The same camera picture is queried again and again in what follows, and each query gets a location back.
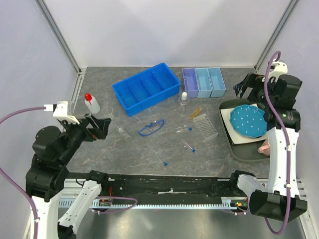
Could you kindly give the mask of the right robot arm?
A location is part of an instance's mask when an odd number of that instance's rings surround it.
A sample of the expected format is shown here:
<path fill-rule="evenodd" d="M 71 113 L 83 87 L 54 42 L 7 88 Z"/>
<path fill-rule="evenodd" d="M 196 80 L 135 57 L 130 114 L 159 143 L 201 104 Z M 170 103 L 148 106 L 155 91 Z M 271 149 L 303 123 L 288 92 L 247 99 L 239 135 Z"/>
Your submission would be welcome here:
<path fill-rule="evenodd" d="M 242 97 L 247 88 L 252 91 L 248 100 L 264 106 L 270 145 L 268 182 L 263 186 L 247 172 L 235 171 L 236 179 L 228 183 L 234 196 L 245 193 L 251 214 L 290 222 L 305 213 L 308 203 L 300 199 L 296 179 L 296 147 L 301 129 L 300 113 L 293 108 L 302 81 L 292 75 L 271 77 L 265 84 L 262 75 L 249 73 L 234 88 Z"/>

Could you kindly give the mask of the clear glass jar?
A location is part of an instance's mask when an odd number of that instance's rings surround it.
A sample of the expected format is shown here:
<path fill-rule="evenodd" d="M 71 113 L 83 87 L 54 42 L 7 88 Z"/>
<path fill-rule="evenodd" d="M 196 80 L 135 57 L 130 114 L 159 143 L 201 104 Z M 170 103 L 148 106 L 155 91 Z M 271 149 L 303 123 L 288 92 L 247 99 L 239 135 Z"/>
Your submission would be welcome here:
<path fill-rule="evenodd" d="M 123 126 L 119 126 L 117 132 L 124 141 L 130 141 L 132 139 L 130 133 Z"/>

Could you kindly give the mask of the glass flask white stopper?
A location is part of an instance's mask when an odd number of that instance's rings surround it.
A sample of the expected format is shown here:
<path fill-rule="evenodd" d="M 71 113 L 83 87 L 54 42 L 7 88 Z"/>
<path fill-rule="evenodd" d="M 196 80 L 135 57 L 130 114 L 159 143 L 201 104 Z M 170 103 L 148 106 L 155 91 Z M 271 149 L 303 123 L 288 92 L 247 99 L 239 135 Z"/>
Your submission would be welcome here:
<path fill-rule="evenodd" d="M 188 98 L 187 92 L 183 92 L 180 96 L 177 97 L 177 104 L 183 110 L 191 105 L 191 101 Z"/>

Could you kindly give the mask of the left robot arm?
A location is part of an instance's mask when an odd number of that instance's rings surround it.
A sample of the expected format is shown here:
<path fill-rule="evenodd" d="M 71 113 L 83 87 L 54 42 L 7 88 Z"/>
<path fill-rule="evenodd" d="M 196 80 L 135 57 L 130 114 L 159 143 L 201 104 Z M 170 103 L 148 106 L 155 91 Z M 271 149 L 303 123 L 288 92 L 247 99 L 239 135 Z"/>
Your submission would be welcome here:
<path fill-rule="evenodd" d="M 58 218 L 59 202 L 64 181 L 69 175 L 67 164 L 83 142 L 104 140 L 108 134 L 110 118 L 98 119 L 92 114 L 76 119 L 70 116 L 56 126 L 42 128 L 32 145 L 34 156 L 26 174 L 26 193 L 32 199 L 36 239 L 74 239 L 81 221 L 97 196 L 109 192 L 107 174 L 91 171 L 85 178 L 82 191 L 65 216 Z"/>

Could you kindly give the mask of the blue safety goggles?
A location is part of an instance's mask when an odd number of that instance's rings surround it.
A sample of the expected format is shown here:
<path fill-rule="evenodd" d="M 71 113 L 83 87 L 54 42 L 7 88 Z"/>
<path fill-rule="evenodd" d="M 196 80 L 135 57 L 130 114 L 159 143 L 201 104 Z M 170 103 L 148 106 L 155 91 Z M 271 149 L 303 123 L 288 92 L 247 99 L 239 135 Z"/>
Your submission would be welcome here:
<path fill-rule="evenodd" d="M 165 120 L 160 119 L 145 125 L 142 129 L 138 131 L 138 134 L 142 137 L 152 135 L 159 131 L 164 126 Z"/>

